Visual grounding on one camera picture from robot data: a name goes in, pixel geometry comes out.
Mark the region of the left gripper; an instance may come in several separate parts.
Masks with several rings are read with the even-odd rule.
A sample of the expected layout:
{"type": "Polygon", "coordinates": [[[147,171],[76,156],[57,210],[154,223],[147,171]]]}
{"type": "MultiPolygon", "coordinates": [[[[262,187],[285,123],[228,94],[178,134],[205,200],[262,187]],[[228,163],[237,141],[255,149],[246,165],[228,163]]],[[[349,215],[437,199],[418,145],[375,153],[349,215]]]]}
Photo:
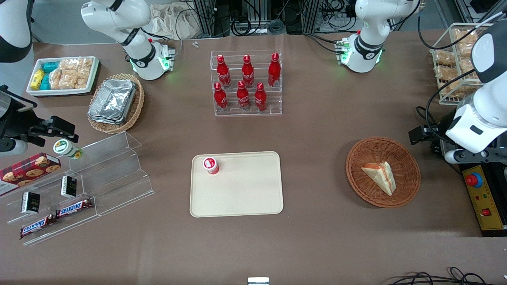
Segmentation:
{"type": "Polygon", "coordinates": [[[420,125],[409,131],[409,140],[411,145],[432,140],[432,153],[444,156],[445,161],[451,164],[496,162],[503,165],[507,164],[507,149],[505,147],[486,148],[480,153],[475,154],[461,148],[450,150],[450,143],[434,137],[427,125],[420,125]]]}

